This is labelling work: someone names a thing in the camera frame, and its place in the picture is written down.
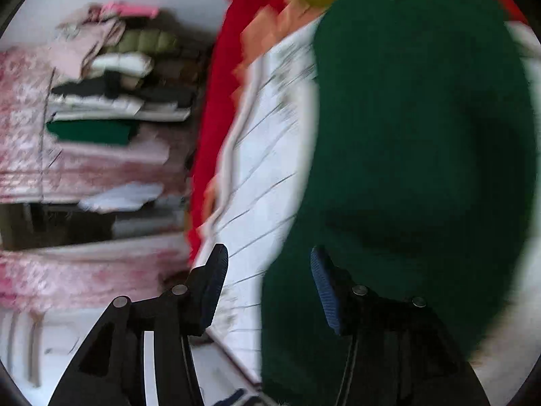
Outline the green white varsity jacket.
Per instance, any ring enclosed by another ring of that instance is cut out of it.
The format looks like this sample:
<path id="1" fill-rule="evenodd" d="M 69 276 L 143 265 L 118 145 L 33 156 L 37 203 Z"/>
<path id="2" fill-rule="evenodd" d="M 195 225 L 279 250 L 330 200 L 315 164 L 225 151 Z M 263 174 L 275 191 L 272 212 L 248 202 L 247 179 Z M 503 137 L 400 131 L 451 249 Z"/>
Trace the green white varsity jacket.
<path id="1" fill-rule="evenodd" d="M 330 405 L 348 345 L 310 270 L 420 297 L 469 357 L 501 310 L 536 188 L 524 67 L 494 0 L 337 0 L 313 37 L 319 120 L 300 209 L 261 291 L 261 378 Z"/>

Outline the pile of folded clothes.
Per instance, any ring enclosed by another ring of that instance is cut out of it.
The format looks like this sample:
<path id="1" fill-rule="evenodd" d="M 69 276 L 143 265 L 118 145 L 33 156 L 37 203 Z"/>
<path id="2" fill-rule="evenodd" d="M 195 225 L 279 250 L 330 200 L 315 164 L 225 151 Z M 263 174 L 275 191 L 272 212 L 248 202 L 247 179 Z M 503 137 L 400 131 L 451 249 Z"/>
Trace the pile of folded clothes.
<path id="1" fill-rule="evenodd" d="M 17 227 L 1 305 L 44 313 L 154 296 L 189 249 L 177 223 L 114 241 L 120 213 L 180 202 L 208 53 L 157 9 L 87 5 L 51 41 L 1 54 L 1 207 L 35 203 L 66 228 Z"/>

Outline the red floral blanket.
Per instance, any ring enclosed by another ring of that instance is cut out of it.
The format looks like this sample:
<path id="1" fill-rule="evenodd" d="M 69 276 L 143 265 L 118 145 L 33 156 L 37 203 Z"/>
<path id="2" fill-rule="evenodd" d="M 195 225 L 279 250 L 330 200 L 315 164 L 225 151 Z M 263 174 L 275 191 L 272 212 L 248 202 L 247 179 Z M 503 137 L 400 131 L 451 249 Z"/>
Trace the red floral blanket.
<path id="1" fill-rule="evenodd" d="M 232 0 L 215 50 L 203 130 L 194 164 L 190 213 L 192 227 L 187 235 L 191 266 L 198 266 L 195 261 L 205 242 L 203 225 L 215 211 L 217 160 L 234 123 L 250 64 L 301 27 L 314 20 L 320 22 L 336 1 Z M 498 2 L 504 13 L 505 27 L 524 67 L 520 49 L 514 41 L 512 25 L 507 19 L 506 7 L 499 0 L 494 1 Z M 536 125 L 536 109 L 525 68 L 524 74 Z"/>

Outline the white diamond pattern sheet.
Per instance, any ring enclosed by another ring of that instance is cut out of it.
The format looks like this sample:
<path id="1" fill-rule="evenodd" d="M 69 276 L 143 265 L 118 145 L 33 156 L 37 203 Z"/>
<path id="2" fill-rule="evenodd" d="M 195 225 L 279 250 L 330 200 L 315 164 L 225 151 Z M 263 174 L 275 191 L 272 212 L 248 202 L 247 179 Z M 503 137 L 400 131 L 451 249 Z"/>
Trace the white diamond pattern sheet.
<path id="1" fill-rule="evenodd" d="M 205 263 L 216 244 L 228 249 L 228 273 L 208 333 L 254 384 L 260 383 L 262 279 L 291 229 L 313 159 L 318 24 L 301 27 L 250 64 L 217 160 L 217 204 L 195 261 Z"/>

